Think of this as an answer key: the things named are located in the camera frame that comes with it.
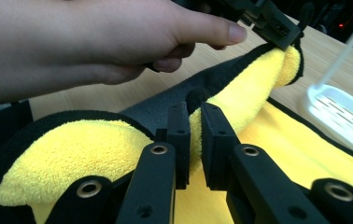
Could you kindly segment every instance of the screw hole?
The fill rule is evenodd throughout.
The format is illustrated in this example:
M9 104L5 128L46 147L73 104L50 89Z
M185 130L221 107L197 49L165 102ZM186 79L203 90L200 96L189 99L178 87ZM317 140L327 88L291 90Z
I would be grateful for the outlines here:
M281 32L283 35L287 35L288 34L288 29L285 26L282 25L277 25L276 27L278 29L279 32Z
M353 201L353 194L342 185L337 185L333 183L327 183L325 185L325 190L333 198L344 202Z
M290 213L291 216L296 217L301 220L307 218L307 214L305 213L305 211L298 206L289 207L288 212Z
M243 148L243 152L247 156L258 156L259 155L259 151L253 147L245 147L245 148Z
M77 190L77 196L80 198L91 198L101 190L101 183L97 180L83 182Z
M141 217L141 218L147 218L150 217L153 213L153 208L147 204L147 205L141 205L136 209L136 214Z
M162 155L167 152L167 147L156 146L156 147L153 147L150 151L153 154Z

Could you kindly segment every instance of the yellow fabric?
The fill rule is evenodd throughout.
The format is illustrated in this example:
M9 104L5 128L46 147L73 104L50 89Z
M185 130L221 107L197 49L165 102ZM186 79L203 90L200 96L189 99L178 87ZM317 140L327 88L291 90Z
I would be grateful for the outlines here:
M219 106L235 132L239 133L257 116L271 90L290 83L296 76L301 55L294 47L272 49L240 73L225 89L207 100ZM201 167L201 109L190 116L191 173Z
M238 137L263 148L292 181L308 189L327 177L353 186L353 157L269 103Z
M32 212L34 214L36 224L46 223L46 220L50 216L51 210L55 204L56 204L56 202L29 204L32 208Z
M123 121L66 123L45 133L16 159L0 185L0 205L34 204L49 210L83 176L114 181L131 172L150 142Z

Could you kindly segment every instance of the human arm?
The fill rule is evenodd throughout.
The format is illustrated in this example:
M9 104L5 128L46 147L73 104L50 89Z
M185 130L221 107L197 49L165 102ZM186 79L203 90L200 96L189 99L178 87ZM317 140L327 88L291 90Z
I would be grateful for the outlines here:
M200 42L245 39L234 22L168 0L0 0L0 103L173 72Z

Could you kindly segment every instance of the wooden table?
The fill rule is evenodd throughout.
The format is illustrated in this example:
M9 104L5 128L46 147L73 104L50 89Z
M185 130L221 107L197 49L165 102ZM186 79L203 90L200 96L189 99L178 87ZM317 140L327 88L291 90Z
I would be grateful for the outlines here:
M64 110L95 109L119 112L154 94L164 91L195 73L230 60L264 43L252 32L248 40L223 51L197 45L196 51L174 74L157 74L147 70L138 79L118 86L94 85L60 91L30 99L34 119ZM272 92L278 102L298 112L298 106L308 86L317 83L334 62L344 44L307 28L302 42L304 77L288 87ZM353 52L331 79L330 85L353 95ZM225 203L225 193L210 191L203 173L191 177L187 190L176 192L176 223L233 223Z

